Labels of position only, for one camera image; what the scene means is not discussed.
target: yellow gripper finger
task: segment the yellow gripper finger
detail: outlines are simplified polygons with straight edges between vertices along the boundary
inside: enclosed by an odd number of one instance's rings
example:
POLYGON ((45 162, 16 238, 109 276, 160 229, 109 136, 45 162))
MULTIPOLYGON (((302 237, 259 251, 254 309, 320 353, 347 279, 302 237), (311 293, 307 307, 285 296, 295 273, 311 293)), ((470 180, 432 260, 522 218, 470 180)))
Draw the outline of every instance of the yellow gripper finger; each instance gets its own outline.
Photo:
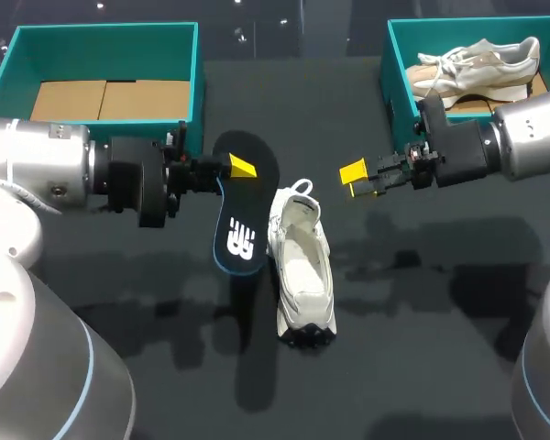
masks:
POLYGON ((369 174, 367 173, 365 158, 340 169, 340 181, 343 185, 368 178, 369 174))
POLYGON ((240 178, 240 177, 257 177, 257 170, 250 163, 238 158, 232 153, 230 154, 230 164, 232 165, 232 170, 230 171, 231 178, 240 178))

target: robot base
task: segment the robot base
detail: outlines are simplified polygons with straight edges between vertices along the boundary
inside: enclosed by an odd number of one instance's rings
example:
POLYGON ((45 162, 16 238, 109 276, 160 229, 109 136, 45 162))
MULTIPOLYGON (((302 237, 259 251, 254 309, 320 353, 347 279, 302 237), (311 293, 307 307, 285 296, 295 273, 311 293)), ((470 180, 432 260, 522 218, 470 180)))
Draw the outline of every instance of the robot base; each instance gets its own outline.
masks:
POLYGON ((45 284, 0 256, 0 438, 127 440, 126 366, 45 284))

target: cable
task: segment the cable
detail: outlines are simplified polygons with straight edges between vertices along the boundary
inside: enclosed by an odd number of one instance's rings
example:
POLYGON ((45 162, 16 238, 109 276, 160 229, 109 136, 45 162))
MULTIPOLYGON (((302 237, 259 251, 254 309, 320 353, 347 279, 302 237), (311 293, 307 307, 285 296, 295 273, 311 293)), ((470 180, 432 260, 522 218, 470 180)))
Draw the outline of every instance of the cable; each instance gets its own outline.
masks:
POLYGON ((36 195, 24 189, 22 186, 0 179, 0 188, 20 197, 26 204, 50 214, 60 215, 61 211, 42 202, 36 195))

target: white sneaker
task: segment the white sneaker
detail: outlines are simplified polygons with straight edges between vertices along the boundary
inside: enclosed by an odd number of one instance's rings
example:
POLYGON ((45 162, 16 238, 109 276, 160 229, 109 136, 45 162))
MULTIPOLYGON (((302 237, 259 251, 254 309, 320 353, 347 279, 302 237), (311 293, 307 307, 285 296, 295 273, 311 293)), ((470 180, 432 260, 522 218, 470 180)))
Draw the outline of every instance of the white sneaker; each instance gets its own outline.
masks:
POLYGON ((277 333, 291 346, 318 347, 336 336, 330 247, 320 204, 307 179, 277 190, 269 217, 269 247, 280 279, 277 333), (300 186, 307 188, 299 192, 300 186))
POLYGON ((540 42, 529 37, 519 44, 498 46, 482 39, 443 56, 420 53, 418 58, 421 65, 406 72, 416 101, 439 94, 446 109, 471 94, 519 101, 528 97, 527 84, 538 71, 540 42))

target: teal box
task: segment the teal box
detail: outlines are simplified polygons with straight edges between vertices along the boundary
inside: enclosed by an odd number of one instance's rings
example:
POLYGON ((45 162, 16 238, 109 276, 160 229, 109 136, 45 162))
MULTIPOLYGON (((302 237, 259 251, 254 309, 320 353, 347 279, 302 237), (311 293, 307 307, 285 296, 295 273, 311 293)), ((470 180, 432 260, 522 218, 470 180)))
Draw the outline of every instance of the teal box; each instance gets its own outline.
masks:
MULTIPOLYGON (((493 44, 519 43, 527 37, 540 40, 540 74, 550 90, 550 16, 502 16, 488 18, 430 18, 389 20, 381 58, 380 86, 395 151, 419 140, 413 124, 419 120, 405 70, 418 64, 419 52, 443 55, 481 39, 493 44)), ((490 113, 448 115, 453 122, 489 120, 490 113)))
MULTIPOLYGON (((197 23, 21 26, 0 67, 0 117, 29 119, 41 82, 190 82, 185 147, 202 152, 204 67, 197 23)), ((180 119, 53 121, 84 124, 92 137, 164 139, 180 119)))

